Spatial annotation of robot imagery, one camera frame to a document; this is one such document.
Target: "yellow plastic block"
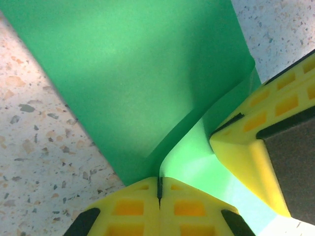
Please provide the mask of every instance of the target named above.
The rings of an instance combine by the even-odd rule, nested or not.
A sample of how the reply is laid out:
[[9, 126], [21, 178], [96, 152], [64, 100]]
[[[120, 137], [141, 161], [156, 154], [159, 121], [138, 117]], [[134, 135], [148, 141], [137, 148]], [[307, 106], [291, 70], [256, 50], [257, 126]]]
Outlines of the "yellow plastic block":
[[219, 161], [283, 216], [291, 214], [266, 144], [256, 136], [260, 131], [314, 106], [315, 54], [311, 54], [273, 81], [262, 85], [223, 121], [220, 125], [223, 126], [219, 126], [210, 138]]
[[157, 178], [147, 178], [90, 205], [100, 209], [88, 236], [158, 236]]
[[237, 209], [173, 178], [164, 178], [161, 236], [234, 236], [221, 210]]
[[65, 236], [254, 236], [233, 206], [172, 178], [147, 178], [90, 205]]

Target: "speckled floor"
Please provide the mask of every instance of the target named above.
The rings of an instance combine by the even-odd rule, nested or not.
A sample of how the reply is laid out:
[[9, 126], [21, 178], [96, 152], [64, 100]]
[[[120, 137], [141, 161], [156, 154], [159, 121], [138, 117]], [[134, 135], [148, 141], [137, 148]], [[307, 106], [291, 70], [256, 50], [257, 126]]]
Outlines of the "speckled floor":
[[[233, 0], [264, 82], [315, 49], [314, 0]], [[62, 235], [123, 187], [0, 13], [0, 235]], [[261, 236], [313, 236], [277, 218]]]

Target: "black rubber pad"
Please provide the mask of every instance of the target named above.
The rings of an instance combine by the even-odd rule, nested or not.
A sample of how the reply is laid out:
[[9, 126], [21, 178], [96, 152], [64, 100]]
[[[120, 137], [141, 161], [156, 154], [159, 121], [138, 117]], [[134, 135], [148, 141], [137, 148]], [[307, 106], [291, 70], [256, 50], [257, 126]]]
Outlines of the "black rubber pad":
[[63, 236], [87, 236], [99, 213], [100, 209], [98, 208], [91, 208], [82, 212]]
[[257, 133], [293, 218], [315, 225], [315, 106]]
[[221, 213], [234, 236], [255, 236], [242, 216], [230, 210], [222, 210]]

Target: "black strip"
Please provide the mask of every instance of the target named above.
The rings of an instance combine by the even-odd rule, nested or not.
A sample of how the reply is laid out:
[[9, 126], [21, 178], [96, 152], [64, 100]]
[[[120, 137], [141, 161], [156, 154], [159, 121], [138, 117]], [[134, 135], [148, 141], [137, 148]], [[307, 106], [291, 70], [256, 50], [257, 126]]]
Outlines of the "black strip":
[[315, 106], [310, 107], [304, 111], [301, 111], [291, 117], [281, 120], [273, 125], [268, 126], [260, 130], [256, 134], [257, 139], [266, 139], [268, 137], [274, 136], [275, 134], [284, 131], [292, 126], [297, 126], [303, 122], [306, 122], [310, 118], [315, 116]]
[[228, 120], [226, 123], [224, 123], [223, 125], [221, 125], [219, 128], [217, 128], [215, 131], [213, 131], [210, 135], [210, 137], [212, 135], [214, 135], [215, 133], [219, 132], [220, 130], [223, 130], [224, 128], [228, 127], [229, 125], [233, 124], [234, 122], [238, 121], [239, 119], [243, 118], [244, 114], [239, 113], [236, 116], [234, 116], [233, 118], [231, 118], [230, 120]]
[[289, 69], [292, 69], [293, 67], [295, 67], [298, 63], [302, 62], [303, 60], [305, 60], [306, 58], [310, 57], [311, 55], [313, 55], [315, 53], [315, 49], [313, 51], [311, 51], [310, 53], [306, 54], [305, 56], [303, 56], [301, 59], [297, 60], [295, 63], [293, 63], [292, 65], [290, 65], [289, 67], [287, 67], [286, 69], [284, 69], [283, 71], [281, 71], [279, 74], [275, 75], [274, 77], [272, 77], [270, 80], [268, 80], [266, 83], [264, 83], [264, 86], [273, 82], [276, 78], [278, 78], [279, 76], [283, 75], [284, 73], [286, 73]]
[[98, 208], [80, 213], [63, 236], [87, 236], [99, 213]]
[[221, 214], [234, 236], [255, 236], [248, 224], [239, 214], [230, 210], [222, 210]]
[[161, 199], [163, 195], [163, 177], [157, 178], [157, 198], [159, 207], [161, 207]]

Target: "green paper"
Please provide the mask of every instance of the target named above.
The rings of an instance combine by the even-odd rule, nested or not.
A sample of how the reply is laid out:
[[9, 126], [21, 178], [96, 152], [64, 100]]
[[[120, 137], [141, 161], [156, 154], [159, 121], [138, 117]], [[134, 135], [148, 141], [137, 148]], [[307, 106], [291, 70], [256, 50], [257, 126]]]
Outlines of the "green paper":
[[1, 0], [0, 9], [124, 184], [157, 176], [168, 156], [162, 173], [226, 199], [235, 180], [209, 135], [259, 82], [230, 1]]

